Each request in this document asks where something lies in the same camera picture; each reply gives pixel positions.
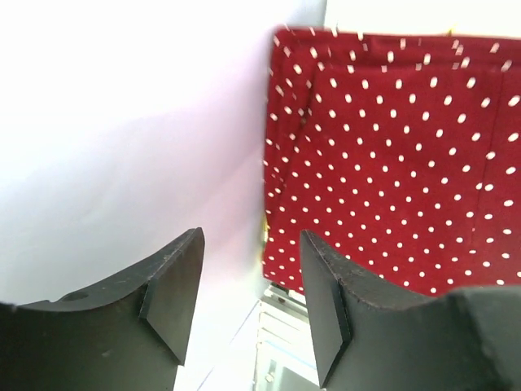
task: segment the white backdrop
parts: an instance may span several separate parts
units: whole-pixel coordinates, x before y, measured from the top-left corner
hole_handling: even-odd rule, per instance
[[[196,390],[266,282],[259,260],[271,34],[323,0],[0,5],[0,300],[56,300],[185,229],[207,238]]]

